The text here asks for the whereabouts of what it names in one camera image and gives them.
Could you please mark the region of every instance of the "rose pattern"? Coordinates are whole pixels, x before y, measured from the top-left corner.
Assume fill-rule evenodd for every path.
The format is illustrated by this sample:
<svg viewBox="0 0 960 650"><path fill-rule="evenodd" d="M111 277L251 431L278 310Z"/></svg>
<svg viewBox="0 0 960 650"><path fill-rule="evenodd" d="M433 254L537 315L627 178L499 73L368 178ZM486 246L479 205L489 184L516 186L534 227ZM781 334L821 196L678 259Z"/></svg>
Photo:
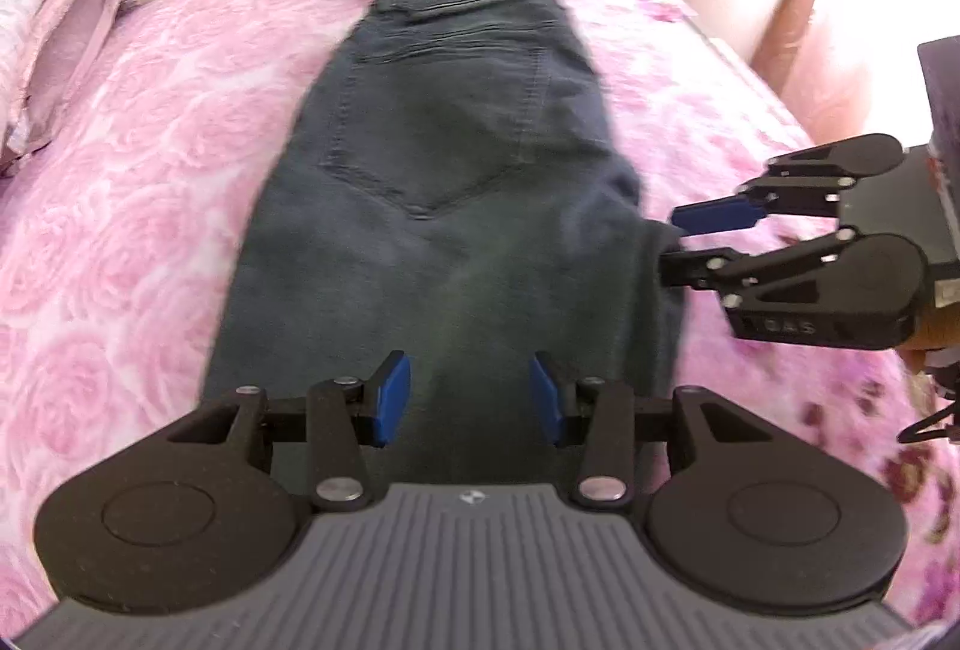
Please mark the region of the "rose pattern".
<svg viewBox="0 0 960 650"><path fill-rule="evenodd" d="M43 499L195 402L256 195L296 105L370 1L133 10L54 143L0 181L0 634L52 603L30 542ZM731 193L766 158L808 145L677 0L559 1L650 217ZM825 229L770 218L689 245L757 253ZM915 620L957 615L957 455L939 442L896 445L914 407L932 401L893 354L736 342L715 296L693 292L676 380L725 394L907 499L910 547L889 601Z"/></svg>

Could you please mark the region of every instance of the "gray ribbed panel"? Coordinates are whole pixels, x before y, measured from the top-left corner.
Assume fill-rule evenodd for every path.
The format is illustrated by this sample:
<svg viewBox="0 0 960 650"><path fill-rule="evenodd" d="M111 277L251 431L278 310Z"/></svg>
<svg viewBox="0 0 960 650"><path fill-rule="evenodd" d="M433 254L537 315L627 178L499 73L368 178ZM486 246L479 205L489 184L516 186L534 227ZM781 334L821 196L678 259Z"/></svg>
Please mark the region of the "gray ribbed panel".
<svg viewBox="0 0 960 650"><path fill-rule="evenodd" d="M21 650L863 650L905 629L882 605L776 619L669 578L619 517L552 487L396 486L314 522L298 554L230 602L171 618L66 602Z"/></svg>

